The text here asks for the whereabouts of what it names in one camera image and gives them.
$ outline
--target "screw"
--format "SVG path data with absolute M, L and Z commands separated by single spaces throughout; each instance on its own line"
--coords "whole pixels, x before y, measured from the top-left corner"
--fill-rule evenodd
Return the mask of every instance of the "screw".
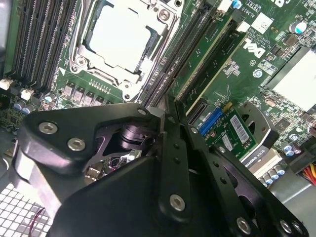
M 50 135 L 50 134 L 54 134 L 55 132 L 57 132 L 58 127 L 51 122 L 42 122 L 39 125 L 39 130 L 44 134 Z
M 219 147 L 218 149 L 219 149 L 219 151 L 220 151 L 221 153 L 225 153 L 225 152 L 226 152 L 226 150 L 225 150 L 223 147 Z
M 177 211 L 183 211 L 184 208 L 186 207 L 186 204 L 184 200 L 182 199 L 182 197 L 176 194 L 172 194 L 170 196 L 170 204 Z
M 198 133 L 198 130 L 195 127 L 191 127 L 191 131 L 192 131 L 192 133 L 195 133 L 195 134 Z
M 303 231 L 301 229 L 301 227 L 299 226 L 299 224 L 297 224 L 295 221 L 292 222 L 294 228 L 302 235 Z
M 142 109 L 138 109 L 138 113 L 140 113 L 141 115 L 147 114 L 147 112 L 145 110 L 142 110 Z
M 167 11 L 166 9 L 161 10 L 160 13 L 159 13 L 159 18 L 160 18 L 162 21 L 167 21 L 167 20 L 169 20 L 169 18 L 170 18 L 170 13 L 169 13 L 169 11 Z
M 249 235 L 251 233 L 251 228 L 250 228 L 249 224 L 242 217 L 237 218 L 237 225 L 238 225 L 239 229 L 242 232 L 244 232 L 246 235 Z
M 79 56 L 79 57 L 76 59 L 76 63 L 77 63 L 79 66 L 83 67 L 83 66 L 85 66 L 85 65 L 87 64 L 87 60 L 86 60 L 84 57 Z
M 287 232 L 287 233 L 289 233 L 289 234 L 292 233 L 291 227 L 289 226 L 288 223 L 286 223 L 286 221 L 281 220 L 281 221 L 280 221 L 280 224 L 281 224 L 282 228 L 285 230 L 285 232 Z
M 85 149 L 85 143 L 79 138 L 72 138 L 67 143 L 70 150 L 74 152 L 81 152 Z

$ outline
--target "white label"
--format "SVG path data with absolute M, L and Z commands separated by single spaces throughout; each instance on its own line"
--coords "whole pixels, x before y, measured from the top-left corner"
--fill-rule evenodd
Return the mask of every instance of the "white label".
M 223 136 L 222 139 L 223 139 L 225 147 L 231 152 L 233 150 L 233 146 L 232 146 L 227 134 L 225 134 L 225 136 Z
M 272 23 L 273 23 L 273 20 L 261 12 L 259 16 L 257 17 L 257 19 L 252 23 L 251 26 L 255 30 L 264 34 Z
M 245 39 L 246 44 L 243 46 L 244 49 L 248 49 L 249 53 L 254 53 L 257 58 L 261 58 L 266 52 L 264 48 L 258 47 L 256 43 L 253 43 L 251 39 Z
M 234 115 L 231 118 L 231 123 L 239 137 L 239 139 L 241 140 L 241 143 L 244 144 L 246 141 L 249 140 L 249 135 L 247 134 L 246 130 L 243 128 L 241 122 L 239 121 L 237 115 Z

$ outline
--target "red wire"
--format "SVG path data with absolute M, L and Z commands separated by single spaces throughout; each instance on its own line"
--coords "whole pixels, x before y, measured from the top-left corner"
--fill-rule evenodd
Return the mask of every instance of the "red wire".
M 39 210 L 39 211 L 35 214 L 35 216 L 33 217 L 33 220 L 32 220 L 32 222 L 31 222 L 31 224 L 30 224 L 29 237 L 32 237 L 32 230 L 33 230 L 34 223 L 35 223 L 36 219 L 40 216 L 40 214 L 41 214 L 41 212 L 42 212 L 43 210 L 45 210 L 45 208 L 42 208 L 41 210 Z

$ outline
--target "green circuit board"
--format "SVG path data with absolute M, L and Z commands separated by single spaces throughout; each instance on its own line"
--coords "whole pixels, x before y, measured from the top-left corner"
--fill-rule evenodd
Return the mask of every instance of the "green circuit board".
M 6 73 L 11 72 L 14 65 L 23 2 L 25 1 L 13 1 L 6 53 Z M 159 61 L 157 73 L 154 73 L 149 84 L 155 83 L 157 80 L 155 75 L 158 75 L 165 62 L 172 57 L 174 48 L 182 40 L 193 20 L 198 19 L 194 13 L 202 2 L 204 1 L 183 1 L 180 27 Z M 302 144 L 310 137 L 307 130 L 314 121 L 302 119 L 301 108 L 269 90 L 266 85 L 301 47 L 312 48 L 315 45 L 316 1 L 242 0 L 241 3 L 240 9 L 234 9 L 232 5 L 225 14 L 212 13 L 212 18 L 209 20 L 211 24 L 206 25 L 202 37 L 176 74 L 169 94 L 182 100 L 187 112 L 193 109 L 199 98 L 207 101 L 208 107 L 194 123 L 197 128 L 204 124 L 215 107 L 223 108 L 228 102 L 239 106 L 249 101 L 272 120 L 280 134 L 280 141 L 288 140 L 291 134 L 296 134 L 298 143 Z M 75 89 L 83 88 L 84 95 L 93 93 L 93 101 L 99 96 L 104 99 L 102 104 L 123 102 L 122 92 L 115 86 L 87 72 L 73 74 L 70 70 L 69 49 L 81 8 L 81 2 L 76 2 L 66 40 L 59 55 L 60 60 L 53 73 L 50 86 L 51 91 L 58 98 L 50 103 L 42 101 L 39 106 L 35 106 L 36 111 L 63 109 L 66 105 L 84 106 L 83 101 L 76 102 L 73 97 L 64 95 L 64 89 L 70 82 L 75 85 Z M 298 19 L 307 23 L 307 29 L 303 34 L 294 34 L 295 40 L 292 39 L 291 42 L 288 40 L 289 26 Z M 237 31 L 241 23 L 249 26 L 246 32 Z M 188 35 L 189 39 L 193 39 L 202 29 L 201 25 L 193 27 L 192 33 Z M 187 53 L 186 49 L 190 46 L 190 41 L 187 41 L 181 49 L 182 52 Z M 175 65 L 170 67 L 171 71 L 178 63 L 177 59 L 174 62 Z M 152 92 L 155 98 L 155 93 L 158 95 L 162 90 L 157 87 L 157 90 Z M 147 91 L 143 91 L 137 98 L 138 103 L 143 103 L 146 93 Z M 2 96 L 9 97 L 10 107 L 0 111 L 0 122 L 4 127 L 17 129 L 24 116 L 13 109 L 13 104 L 19 100 L 19 97 L 7 94 Z M 266 103 L 267 98 L 271 97 L 276 98 L 276 105 L 273 107 Z

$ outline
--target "white sticker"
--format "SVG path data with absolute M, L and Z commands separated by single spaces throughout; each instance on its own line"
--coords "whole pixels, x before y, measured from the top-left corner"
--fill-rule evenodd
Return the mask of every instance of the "white sticker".
M 264 34 L 272 23 L 273 23 L 273 20 L 261 12 L 259 16 L 257 17 L 257 19 L 252 23 L 251 26 L 255 30 Z
M 239 137 L 239 139 L 241 140 L 241 143 L 244 144 L 246 141 L 249 140 L 249 135 L 247 134 L 246 130 L 243 128 L 241 122 L 239 121 L 237 115 L 234 115 L 231 118 L 231 123 Z
M 223 139 L 225 147 L 231 152 L 233 150 L 233 146 L 232 146 L 227 134 L 225 134 L 222 139 Z

